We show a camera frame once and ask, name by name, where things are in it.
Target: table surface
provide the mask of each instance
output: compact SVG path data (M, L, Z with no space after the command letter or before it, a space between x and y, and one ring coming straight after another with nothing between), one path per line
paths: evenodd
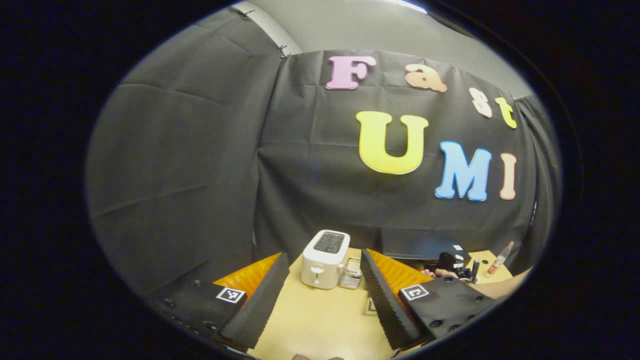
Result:
M349 248L346 257L359 258L360 251ZM474 259L481 260L479 283L511 277L509 270L501 266L491 278L484 278L483 274L496 257L488 250L469 254L471 265ZM347 360L390 359L394 350L389 346L378 316L365 314L369 296L364 282L354 290L340 286L317 289L300 281L301 268L302 255L289 267L289 276L258 344L247 353L263 360L290 360L295 354L312 360L336 356Z

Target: toaster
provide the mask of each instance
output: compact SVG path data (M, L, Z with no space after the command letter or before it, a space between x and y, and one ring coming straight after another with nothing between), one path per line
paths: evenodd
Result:
M338 285L349 240L349 234L340 231L317 233L302 253L302 282L319 289Z

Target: bottle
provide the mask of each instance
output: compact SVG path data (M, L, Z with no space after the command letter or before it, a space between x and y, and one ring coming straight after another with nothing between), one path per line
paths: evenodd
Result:
M504 250L502 250L500 255L498 255L498 258L493 262L493 265L489 267L489 270L486 271L486 274L485 274L486 277L491 277L491 275L493 275L498 270L498 268L502 266L504 261L507 260L507 258L509 257L509 254L511 253L511 248L513 247L513 244L514 244L513 241L510 241L509 245L507 245L507 247L505 247Z

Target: pink letter f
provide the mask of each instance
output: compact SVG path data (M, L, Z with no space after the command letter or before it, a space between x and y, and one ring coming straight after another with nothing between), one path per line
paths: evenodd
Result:
M333 62L331 81L326 84L326 88L330 90L358 88L358 82L353 81L351 75L356 74L362 80L367 75L367 66L363 63L371 66L376 64L376 59L372 56L332 56L329 60Z

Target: letter m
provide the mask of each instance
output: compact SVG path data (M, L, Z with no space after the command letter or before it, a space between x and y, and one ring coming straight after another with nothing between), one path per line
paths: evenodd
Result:
M484 149L476 150L471 164L467 165L467 158L462 146L457 142L442 142L440 148L444 151L444 173L442 184L436 189L436 196L451 199L455 195L453 181L458 186L458 195L463 198L468 191L469 200L486 200L486 178L489 173L491 153Z

